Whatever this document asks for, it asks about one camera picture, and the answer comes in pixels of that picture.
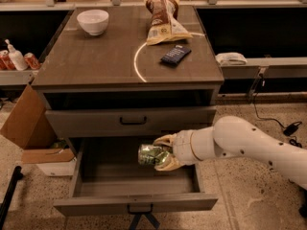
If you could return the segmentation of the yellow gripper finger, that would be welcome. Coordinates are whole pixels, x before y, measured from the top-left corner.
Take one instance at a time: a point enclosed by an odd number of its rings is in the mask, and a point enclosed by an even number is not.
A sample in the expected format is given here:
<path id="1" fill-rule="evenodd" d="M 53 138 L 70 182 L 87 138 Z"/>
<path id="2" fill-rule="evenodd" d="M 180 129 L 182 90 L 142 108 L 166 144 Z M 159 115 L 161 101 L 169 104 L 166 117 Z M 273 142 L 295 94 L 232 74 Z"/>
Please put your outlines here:
<path id="1" fill-rule="evenodd" d="M 153 141 L 155 146 L 163 146 L 171 148 L 177 136 L 175 134 L 167 134 Z"/>
<path id="2" fill-rule="evenodd" d="M 183 166 L 183 163 L 179 162 L 171 153 L 163 153 L 157 156 L 154 162 L 154 168 L 159 172 L 170 172 Z"/>

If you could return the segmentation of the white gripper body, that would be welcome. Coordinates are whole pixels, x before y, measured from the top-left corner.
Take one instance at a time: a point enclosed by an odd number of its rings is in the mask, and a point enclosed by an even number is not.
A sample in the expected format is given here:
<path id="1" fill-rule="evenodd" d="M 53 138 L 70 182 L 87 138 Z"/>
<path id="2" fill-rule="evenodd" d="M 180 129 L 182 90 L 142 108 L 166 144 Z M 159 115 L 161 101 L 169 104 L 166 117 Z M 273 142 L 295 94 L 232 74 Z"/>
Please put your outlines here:
<path id="1" fill-rule="evenodd" d="M 193 165 L 196 157 L 192 152 L 191 135 L 192 130 L 182 130 L 176 134 L 173 142 L 173 153 L 181 165 Z"/>

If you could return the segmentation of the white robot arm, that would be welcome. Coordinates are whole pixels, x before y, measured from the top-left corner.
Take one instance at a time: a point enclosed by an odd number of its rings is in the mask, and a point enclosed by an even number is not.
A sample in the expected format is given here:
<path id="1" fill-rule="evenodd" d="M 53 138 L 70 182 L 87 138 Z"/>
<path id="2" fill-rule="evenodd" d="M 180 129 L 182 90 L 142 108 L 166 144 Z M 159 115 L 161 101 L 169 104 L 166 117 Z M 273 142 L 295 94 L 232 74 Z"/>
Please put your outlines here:
<path id="1" fill-rule="evenodd" d="M 159 166 L 159 171 L 172 171 L 211 158 L 244 156 L 307 189 L 307 150 L 276 140 L 236 116 L 224 116 L 214 126 L 164 135 L 153 144 L 173 151 L 171 161 Z"/>

